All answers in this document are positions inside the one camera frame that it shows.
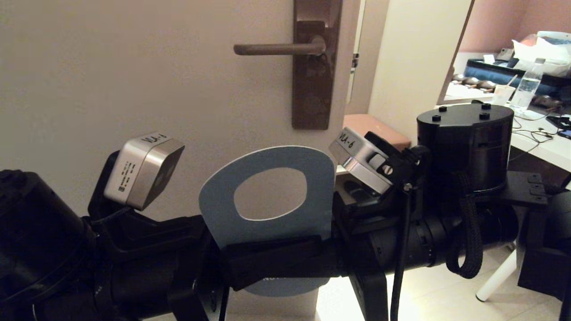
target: white floor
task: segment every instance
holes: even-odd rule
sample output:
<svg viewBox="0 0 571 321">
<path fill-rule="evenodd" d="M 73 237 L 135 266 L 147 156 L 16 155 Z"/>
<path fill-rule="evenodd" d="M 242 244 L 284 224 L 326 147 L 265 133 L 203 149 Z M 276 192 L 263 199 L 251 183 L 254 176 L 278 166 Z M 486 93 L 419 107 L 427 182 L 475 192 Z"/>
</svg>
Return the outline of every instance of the white floor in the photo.
<svg viewBox="0 0 571 321">
<path fill-rule="evenodd" d="M 400 303 L 401 321 L 555 321 L 561 302 L 550 296 L 518 287 L 512 275 L 487 302 L 476 291 L 509 255 L 507 248 L 484 253 L 478 276 L 471 280 L 450 273 L 446 265 L 418 268 L 404 274 Z M 389 283 L 389 300 L 392 291 Z M 174 320 L 162 317 L 153 320 Z M 321 287 L 315 318 L 291 316 L 228 315 L 227 321 L 363 321 L 348 278 L 334 278 Z"/>
</svg>

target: screw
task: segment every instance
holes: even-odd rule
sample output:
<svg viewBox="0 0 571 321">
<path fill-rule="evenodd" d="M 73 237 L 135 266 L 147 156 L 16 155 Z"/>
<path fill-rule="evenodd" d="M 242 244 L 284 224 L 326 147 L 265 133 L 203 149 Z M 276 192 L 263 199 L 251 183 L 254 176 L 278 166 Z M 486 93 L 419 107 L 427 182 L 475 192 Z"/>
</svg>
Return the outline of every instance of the screw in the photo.
<svg viewBox="0 0 571 321">
<path fill-rule="evenodd" d="M 386 175 L 391 175 L 391 174 L 392 174 L 392 167 L 391 167 L 391 166 L 389 166 L 389 165 L 383 165 L 382 169 L 383 169 L 383 172 L 384 172 Z"/>
</svg>

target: lever handle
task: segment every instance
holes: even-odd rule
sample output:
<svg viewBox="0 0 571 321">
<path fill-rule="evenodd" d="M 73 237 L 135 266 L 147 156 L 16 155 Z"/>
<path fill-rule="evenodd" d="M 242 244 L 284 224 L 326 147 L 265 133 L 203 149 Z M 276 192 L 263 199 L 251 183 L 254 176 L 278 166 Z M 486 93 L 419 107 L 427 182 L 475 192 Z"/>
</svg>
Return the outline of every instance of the lever handle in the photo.
<svg viewBox="0 0 571 321">
<path fill-rule="evenodd" d="M 310 43 L 284 43 L 276 45 L 234 45 L 234 52 L 241 56 L 258 55 L 320 55 L 327 46 L 325 39 L 317 35 Z"/>
</svg>

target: cable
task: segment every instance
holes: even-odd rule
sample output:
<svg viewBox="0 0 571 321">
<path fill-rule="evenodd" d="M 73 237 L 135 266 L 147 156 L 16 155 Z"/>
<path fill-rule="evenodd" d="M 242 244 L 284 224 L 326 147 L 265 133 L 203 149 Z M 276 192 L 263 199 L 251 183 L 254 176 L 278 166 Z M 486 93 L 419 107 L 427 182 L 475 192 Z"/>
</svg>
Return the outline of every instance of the cable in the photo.
<svg viewBox="0 0 571 321">
<path fill-rule="evenodd" d="M 408 252 L 408 235 L 411 229 L 411 195 L 407 195 L 407 205 L 403 217 L 403 226 L 399 239 L 399 254 L 395 266 L 395 279 L 393 281 L 393 293 L 391 297 L 391 321 L 399 319 L 400 290 L 403 285 L 404 266 Z"/>
<path fill-rule="evenodd" d="M 523 127 L 523 126 L 520 124 L 520 122 L 517 121 L 517 119 L 516 119 L 515 117 L 513 118 L 513 120 L 519 125 L 519 127 L 513 127 L 513 126 L 512 126 L 513 129 L 520 129 L 520 128 Z"/>
<path fill-rule="evenodd" d="M 529 138 L 529 139 L 531 139 L 532 141 L 536 142 L 536 144 L 535 144 L 535 146 L 533 146 L 532 148 L 530 148 L 530 149 L 524 151 L 524 152 L 521 153 L 520 155 L 515 156 L 515 157 L 513 157 L 513 158 L 510 158 L 509 161 L 510 161 L 510 162 L 511 162 L 511 161 L 515 161 L 516 159 L 518 159 L 518 158 L 520 158 L 520 157 L 522 157 L 522 156 L 528 154 L 528 153 L 531 152 L 532 150 L 536 149 L 540 144 L 545 143 L 545 142 L 548 142 L 548 141 L 552 141 L 552 140 L 553 140 L 553 136 L 554 136 L 554 135 L 557 135 L 557 133 L 559 133 L 559 131 L 560 131 L 560 130 L 557 130 L 555 133 L 549 133 L 549 132 L 544 131 L 544 129 L 542 129 L 542 128 L 540 128 L 540 130 L 521 129 L 521 130 L 514 130 L 514 131 L 512 131 L 513 134 L 522 135 L 523 137 Z M 530 137 L 530 136 L 527 136 L 527 135 L 524 135 L 522 132 L 524 132 L 524 133 L 529 133 L 529 134 L 531 135 L 531 137 Z M 540 139 L 538 139 L 535 135 L 543 136 L 543 137 L 545 137 L 545 139 L 540 140 Z"/>
<path fill-rule="evenodd" d="M 446 254 L 446 267 L 452 273 L 465 279 L 472 279 L 480 272 L 484 257 L 480 220 L 476 202 L 471 195 L 472 185 L 468 174 L 457 172 L 452 174 L 452 179 L 457 191 L 462 223 L 456 229 L 452 246 Z M 466 258 L 462 266 L 459 266 L 458 259 L 463 249 L 466 250 Z"/>
<path fill-rule="evenodd" d="M 91 224 L 102 224 L 102 223 L 108 222 L 110 220 L 114 220 L 114 219 L 118 218 L 119 216 L 125 214 L 126 212 L 129 212 L 130 210 L 131 210 L 131 207 L 125 206 L 124 208 L 118 210 L 117 212 L 115 212 L 109 216 L 106 216 L 102 219 L 91 221 Z"/>
<path fill-rule="evenodd" d="M 534 122 L 534 121 L 539 121 L 540 119 L 544 119 L 545 117 L 549 116 L 549 114 L 551 114 L 551 111 L 549 111 L 547 114 L 545 114 L 545 115 L 543 115 L 542 117 L 539 117 L 539 118 L 537 118 L 537 119 L 528 119 L 528 118 L 523 118 L 522 116 L 517 116 L 517 115 L 515 115 L 514 117 L 521 118 L 521 119 L 523 119 L 523 120 L 525 120 L 525 121 Z"/>
</svg>

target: door handle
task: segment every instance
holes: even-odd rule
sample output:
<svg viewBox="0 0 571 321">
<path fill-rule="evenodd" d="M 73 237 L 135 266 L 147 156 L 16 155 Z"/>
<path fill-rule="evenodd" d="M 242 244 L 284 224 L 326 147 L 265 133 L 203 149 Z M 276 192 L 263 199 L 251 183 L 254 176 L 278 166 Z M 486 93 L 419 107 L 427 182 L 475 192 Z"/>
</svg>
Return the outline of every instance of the door handle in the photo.
<svg viewBox="0 0 571 321">
<path fill-rule="evenodd" d="M 234 52 L 241 56 L 259 55 L 320 55 L 327 45 L 322 36 L 314 36 L 310 43 L 284 43 L 275 45 L 234 45 Z"/>
<path fill-rule="evenodd" d="M 343 0 L 293 0 L 293 43 L 234 45 L 234 53 L 241 56 L 293 56 L 294 129 L 329 128 L 342 4 Z"/>
</svg>

